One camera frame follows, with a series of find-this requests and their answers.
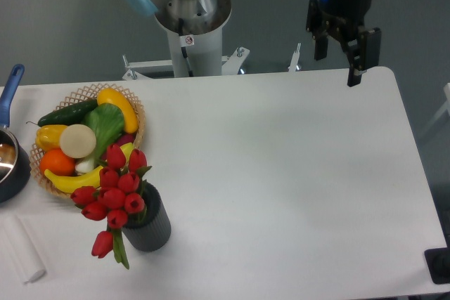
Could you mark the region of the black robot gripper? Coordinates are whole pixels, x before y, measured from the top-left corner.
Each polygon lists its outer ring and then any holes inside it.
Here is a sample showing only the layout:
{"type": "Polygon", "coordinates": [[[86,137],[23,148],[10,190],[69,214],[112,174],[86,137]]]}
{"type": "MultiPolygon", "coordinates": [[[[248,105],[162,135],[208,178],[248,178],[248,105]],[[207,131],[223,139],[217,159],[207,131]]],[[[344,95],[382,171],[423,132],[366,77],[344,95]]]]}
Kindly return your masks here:
{"type": "Polygon", "coordinates": [[[306,30],[314,40],[314,60],[328,55],[328,37],[349,46],[347,85],[361,83],[362,74],[379,65],[382,31],[378,27],[359,32],[372,0],[310,0],[306,30]]]}

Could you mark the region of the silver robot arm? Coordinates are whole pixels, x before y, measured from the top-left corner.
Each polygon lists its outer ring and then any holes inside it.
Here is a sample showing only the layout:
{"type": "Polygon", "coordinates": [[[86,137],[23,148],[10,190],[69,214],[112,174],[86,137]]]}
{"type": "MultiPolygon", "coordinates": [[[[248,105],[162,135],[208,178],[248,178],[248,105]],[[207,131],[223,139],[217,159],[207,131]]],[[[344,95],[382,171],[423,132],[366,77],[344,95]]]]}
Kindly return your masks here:
{"type": "MultiPolygon", "coordinates": [[[[248,50],[222,54],[222,30],[231,16],[231,0],[125,0],[137,13],[154,17],[166,31],[175,77],[239,74],[248,50]]],[[[347,83],[356,86],[363,73],[379,63],[382,32],[367,28],[372,0],[310,0],[306,29],[314,57],[324,59],[330,39],[349,63],[347,83]]]]}

